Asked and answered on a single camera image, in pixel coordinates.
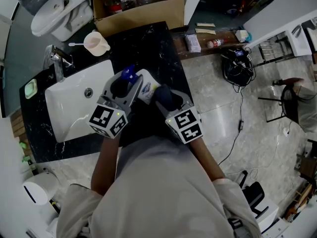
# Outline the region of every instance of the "white sink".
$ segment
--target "white sink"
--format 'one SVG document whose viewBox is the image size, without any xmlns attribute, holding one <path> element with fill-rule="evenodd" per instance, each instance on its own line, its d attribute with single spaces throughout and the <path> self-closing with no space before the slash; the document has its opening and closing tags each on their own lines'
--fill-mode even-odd
<svg viewBox="0 0 317 238">
<path fill-rule="evenodd" d="M 106 60 L 46 89 L 46 104 L 58 143 L 95 133 L 87 118 L 113 75 L 111 61 Z M 85 96 L 88 88 L 93 90 L 90 98 Z"/>
</svg>

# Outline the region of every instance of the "sink drain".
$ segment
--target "sink drain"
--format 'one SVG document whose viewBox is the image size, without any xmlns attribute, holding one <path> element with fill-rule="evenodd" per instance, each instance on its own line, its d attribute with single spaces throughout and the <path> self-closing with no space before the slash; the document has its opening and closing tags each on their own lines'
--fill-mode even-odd
<svg viewBox="0 0 317 238">
<path fill-rule="evenodd" d="M 92 90 L 91 88 L 86 88 L 84 94 L 85 94 L 85 97 L 89 99 L 89 98 L 92 97 L 92 95 L 94 94 L 94 92 L 93 92 L 93 90 Z"/>
</svg>

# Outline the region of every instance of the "cardboard box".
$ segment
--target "cardboard box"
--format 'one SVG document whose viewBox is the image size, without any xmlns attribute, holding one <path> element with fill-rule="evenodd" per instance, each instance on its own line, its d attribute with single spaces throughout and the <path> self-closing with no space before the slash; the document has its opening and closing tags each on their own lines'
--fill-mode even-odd
<svg viewBox="0 0 317 238">
<path fill-rule="evenodd" d="M 115 15 L 107 15 L 103 0 L 93 2 L 95 24 L 104 37 L 161 21 L 166 21 L 169 29 L 184 26 L 185 0 L 164 0 Z"/>
</svg>

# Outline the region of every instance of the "charger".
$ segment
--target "charger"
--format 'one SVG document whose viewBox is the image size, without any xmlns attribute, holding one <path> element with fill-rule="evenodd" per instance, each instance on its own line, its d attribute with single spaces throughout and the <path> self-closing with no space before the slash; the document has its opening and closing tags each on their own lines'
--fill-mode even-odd
<svg viewBox="0 0 317 238">
<path fill-rule="evenodd" d="M 240 120 L 239 122 L 239 132 L 243 130 L 244 121 Z"/>
</svg>

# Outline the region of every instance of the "black marble countertop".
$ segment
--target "black marble countertop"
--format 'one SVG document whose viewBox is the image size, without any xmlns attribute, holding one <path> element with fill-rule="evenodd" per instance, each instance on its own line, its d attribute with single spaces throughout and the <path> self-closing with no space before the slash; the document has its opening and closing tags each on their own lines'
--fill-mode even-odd
<svg viewBox="0 0 317 238">
<path fill-rule="evenodd" d="M 74 66 L 66 69 L 64 76 L 69 77 L 93 64 L 111 60 L 114 74 L 134 64 L 136 72 L 145 68 L 158 83 L 185 92 L 191 97 L 182 64 L 165 22 L 127 30 L 106 40 L 111 50 L 101 57 L 94 57 L 84 48 L 73 53 Z M 24 95 L 25 85 L 22 86 L 20 103 L 25 130 L 36 162 L 99 152 L 103 137 L 96 133 L 57 143 L 45 99 L 45 90 L 56 83 L 54 67 L 43 70 L 34 79 L 37 80 L 37 94 L 27 100 Z M 132 105 L 132 111 L 134 115 L 131 122 L 120 138 L 121 146 L 153 134 L 164 133 L 167 128 L 163 116 L 154 105 L 148 106 L 137 100 Z"/>
</svg>

